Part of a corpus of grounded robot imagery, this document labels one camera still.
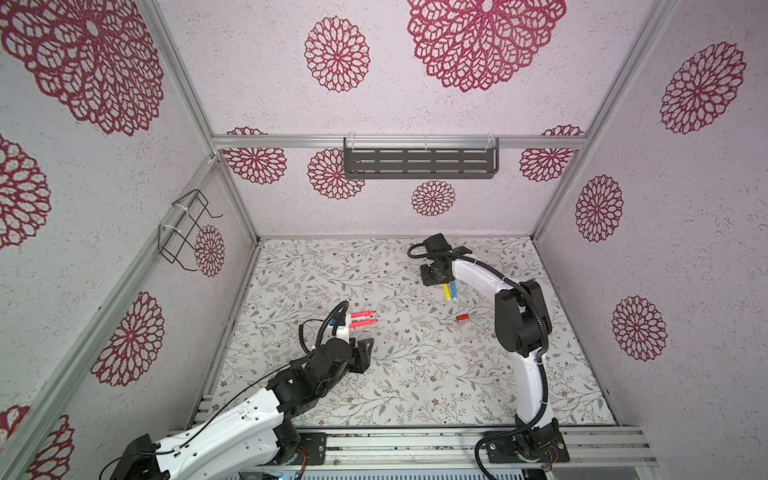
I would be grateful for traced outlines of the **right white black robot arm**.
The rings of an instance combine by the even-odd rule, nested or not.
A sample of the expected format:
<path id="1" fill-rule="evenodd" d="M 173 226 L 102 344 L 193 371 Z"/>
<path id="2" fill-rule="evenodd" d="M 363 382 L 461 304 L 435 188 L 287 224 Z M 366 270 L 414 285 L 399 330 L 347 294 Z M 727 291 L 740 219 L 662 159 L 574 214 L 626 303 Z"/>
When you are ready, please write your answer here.
<path id="1" fill-rule="evenodd" d="M 494 335 L 510 354 L 519 389 L 515 426 L 486 434 L 473 448 L 474 459 L 485 474 L 482 451 L 499 452 L 529 463 L 553 465 L 570 460 L 559 421 L 550 404 L 546 354 L 552 324 L 541 286 L 533 279 L 520 281 L 471 256 L 462 246 L 453 248 L 441 233 L 407 250 L 411 259 L 426 259 L 420 266 L 426 286 L 460 281 L 493 302 Z"/>

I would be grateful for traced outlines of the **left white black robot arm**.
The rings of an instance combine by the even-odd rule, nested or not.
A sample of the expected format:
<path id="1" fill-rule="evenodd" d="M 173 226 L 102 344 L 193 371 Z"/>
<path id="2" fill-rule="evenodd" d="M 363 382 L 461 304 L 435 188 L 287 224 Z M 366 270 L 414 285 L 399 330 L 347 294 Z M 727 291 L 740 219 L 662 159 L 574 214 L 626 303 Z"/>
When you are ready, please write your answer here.
<path id="1" fill-rule="evenodd" d="M 373 345 L 372 339 L 329 339 L 205 424 L 161 440 L 147 434 L 134 439 L 113 462 L 110 477 L 221 479 L 251 466 L 287 463 L 300 445 L 292 419 L 314 408 L 346 374 L 364 373 Z"/>

